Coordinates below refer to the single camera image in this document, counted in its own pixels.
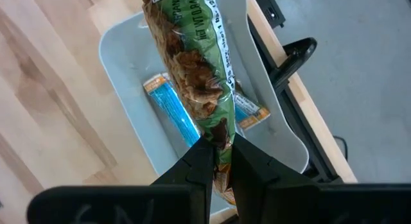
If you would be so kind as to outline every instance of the blue wrapper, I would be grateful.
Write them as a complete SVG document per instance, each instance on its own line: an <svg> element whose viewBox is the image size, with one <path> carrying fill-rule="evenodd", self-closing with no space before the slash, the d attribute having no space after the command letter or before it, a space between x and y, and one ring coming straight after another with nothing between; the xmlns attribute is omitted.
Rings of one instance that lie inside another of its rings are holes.
<svg viewBox="0 0 411 224"><path fill-rule="evenodd" d="M153 76L144 83L144 88L179 130L187 146L192 147L200 138L200 131L168 81L168 74Z"/></svg>

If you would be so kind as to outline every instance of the light wood surface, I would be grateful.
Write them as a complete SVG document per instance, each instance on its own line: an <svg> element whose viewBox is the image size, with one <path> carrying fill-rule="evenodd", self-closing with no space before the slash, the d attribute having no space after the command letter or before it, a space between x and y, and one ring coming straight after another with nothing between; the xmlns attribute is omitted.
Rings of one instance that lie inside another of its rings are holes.
<svg viewBox="0 0 411 224"><path fill-rule="evenodd" d="M27 204L50 187L157 178L98 60L101 34L140 9L141 0L0 0L0 224L25 223ZM354 179L298 76L291 86L337 171Z"/></svg>

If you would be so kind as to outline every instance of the snack bag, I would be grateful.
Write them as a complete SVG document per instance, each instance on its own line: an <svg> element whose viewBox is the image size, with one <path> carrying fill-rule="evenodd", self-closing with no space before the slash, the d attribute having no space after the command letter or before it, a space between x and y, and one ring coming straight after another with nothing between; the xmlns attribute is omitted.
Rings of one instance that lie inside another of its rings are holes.
<svg viewBox="0 0 411 224"><path fill-rule="evenodd" d="M143 0L144 16L179 98L216 146L214 188L229 203L236 133L234 75L215 0Z"/></svg>

